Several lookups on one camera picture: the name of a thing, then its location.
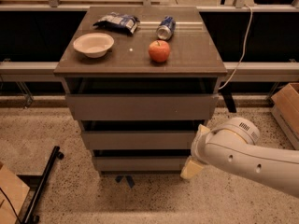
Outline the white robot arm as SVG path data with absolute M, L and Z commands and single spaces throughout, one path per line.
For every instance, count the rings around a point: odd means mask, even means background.
M 299 151 L 260 147 L 258 128 L 232 118 L 210 130 L 199 125 L 180 176 L 191 179 L 206 165 L 299 197 Z

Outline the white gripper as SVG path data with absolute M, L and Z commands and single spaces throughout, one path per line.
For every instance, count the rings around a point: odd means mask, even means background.
M 181 178 L 190 180 L 203 170 L 204 165 L 207 165 L 207 161 L 203 154 L 203 148 L 205 147 L 206 137 L 209 132 L 210 129 L 207 126 L 202 124 L 198 126 L 197 134 L 192 141 L 192 156 L 185 161 L 180 173 Z

